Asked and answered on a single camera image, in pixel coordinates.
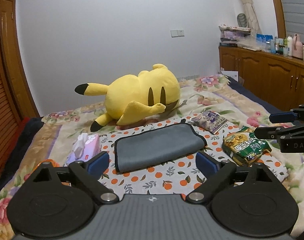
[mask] wooden countertop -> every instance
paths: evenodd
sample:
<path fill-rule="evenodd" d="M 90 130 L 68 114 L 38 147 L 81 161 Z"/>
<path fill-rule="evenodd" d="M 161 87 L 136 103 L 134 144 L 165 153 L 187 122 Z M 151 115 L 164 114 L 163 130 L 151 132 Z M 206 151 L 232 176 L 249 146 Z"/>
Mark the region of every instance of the wooden countertop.
<path fill-rule="evenodd" d="M 290 56 L 283 56 L 283 55 L 278 55 L 278 54 L 273 54 L 273 53 L 268 53 L 268 52 L 263 52 L 263 51 L 253 51 L 250 49 L 243 49 L 243 48 L 233 48 L 233 47 L 224 47 L 224 46 L 219 46 L 221 48 L 229 48 L 229 49 L 237 49 L 239 52 L 245 52 L 245 53 L 253 53 L 257 55 L 261 55 L 263 57 L 269 57 L 273 58 L 276 60 L 281 60 L 287 63 L 290 63 L 292 65 L 299 66 L 301 68 L 304 68 L 304 61 L 303 59 L 298 59 L 295 57 L 290 57 Z"/>

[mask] wooden cabinet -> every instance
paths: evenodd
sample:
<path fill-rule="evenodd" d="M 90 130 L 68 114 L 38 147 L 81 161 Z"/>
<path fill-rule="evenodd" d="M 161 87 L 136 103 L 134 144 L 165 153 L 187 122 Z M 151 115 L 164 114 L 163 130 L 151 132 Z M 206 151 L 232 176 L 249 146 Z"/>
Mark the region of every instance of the wooden cabinet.
<path fill-rule="evenodd" d="M 296 78 L 293 81 L 294 96 L 291 108 L 297 108 L 304 104 L 304 69 L 296 68 Z"/>
<path fill-rule="evenodd" d="M 263 99 L 282 111 L 288 111 L 295 86 L 296 67 L 271 58 L 266 59 L 266 66 Z"/>
<path fill-rule="evenodd" d="M 220 66 L 227 71 L 237 70 L 238 49 L 220 47 Z"/>
<path fill-rule="evenodd" d="M 240 52 L 238 58 L 238 71 L 239 76 L 244 80 L 243 86 L 261 98 L 263 80 L 262 58 L 251 52 Z"/>
<path fill-rule="evenodd" d="M 239 71 L 243 86 L 281 111 L 304 104 L 304 61 L 262 51 L 219 47 L 220 67 Z"/>

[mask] blue gripper pad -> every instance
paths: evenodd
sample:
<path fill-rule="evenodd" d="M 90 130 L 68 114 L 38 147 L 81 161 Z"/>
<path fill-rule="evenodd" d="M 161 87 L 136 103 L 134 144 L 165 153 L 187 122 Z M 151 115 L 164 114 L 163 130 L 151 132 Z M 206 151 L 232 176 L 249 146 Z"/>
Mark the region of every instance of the blue gripper pad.
<path fill-rule="evenodd" d="M 279 114 L 270 114 L 269 120 L 271 123 L 294 122 L 298 115 L 293 112 L 285 112 Z"/>
<path fill-rule="evenodd" d="M 103 172 L 109 167 L 109 154 L 107 152 L 100 152 L 87 161 L 86 164 L 88 173 L 96 179 L 99 179 Z"/>
<path fill-rule="evenodd" d="M 208 179 L 214 175 L 219 169 L 220 164 L 212 157 L 206 157 L 206 154 L 198 152 L 195 158 L 196 167 Z"/>

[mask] black ear tip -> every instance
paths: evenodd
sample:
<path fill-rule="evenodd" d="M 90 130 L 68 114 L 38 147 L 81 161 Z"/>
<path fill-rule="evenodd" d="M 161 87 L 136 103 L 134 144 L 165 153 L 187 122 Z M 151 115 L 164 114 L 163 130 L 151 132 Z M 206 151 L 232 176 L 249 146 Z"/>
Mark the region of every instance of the black ear tip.
<path fill-rule="evenodd" d="M 78 85 L 74 91 L 80 95 L 84 95 L 84 92 L 86 91 L 86 88 L 89 86 L 89 84 L 81 84 Z"/>
<path fill-rule="evenodd" d="M 98 124 L 97 121 L 94 121 L 90 127 L 90 131 L 91 132 L 97 132 L 98 130 L 100 130 L 103 126 Z"/>

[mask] wall socket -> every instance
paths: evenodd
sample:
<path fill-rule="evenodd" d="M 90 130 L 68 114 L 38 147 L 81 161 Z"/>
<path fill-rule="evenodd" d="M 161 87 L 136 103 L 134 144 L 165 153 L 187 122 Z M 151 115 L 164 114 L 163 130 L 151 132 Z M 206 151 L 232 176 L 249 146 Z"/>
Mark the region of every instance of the wall socket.
<path fill-rule="evenodd" d="M 184 37 L 184 30 L 171 30 L 171 37 Z"/>

